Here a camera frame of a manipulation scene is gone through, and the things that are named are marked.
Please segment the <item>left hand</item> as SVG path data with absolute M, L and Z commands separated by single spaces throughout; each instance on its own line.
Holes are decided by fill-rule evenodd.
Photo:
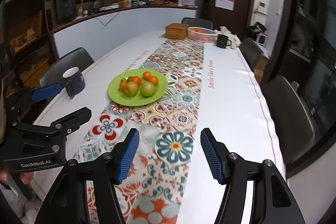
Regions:
M 13 179 L 19 179 L 19 180 L 21 180 L 23 185 L 27 185 L 30 182 L 32 182 L 32 180 L 34 179 L 34 172 L 10 174 L 7 171 L 7 169 L 3 165 L 1 165 L 1 167 L 0 167 L 0 177 L 1 177 L 0 178 L 1 183 L 3 183 L 3 184 L 8 184 L 9 179 L 13 178 Z

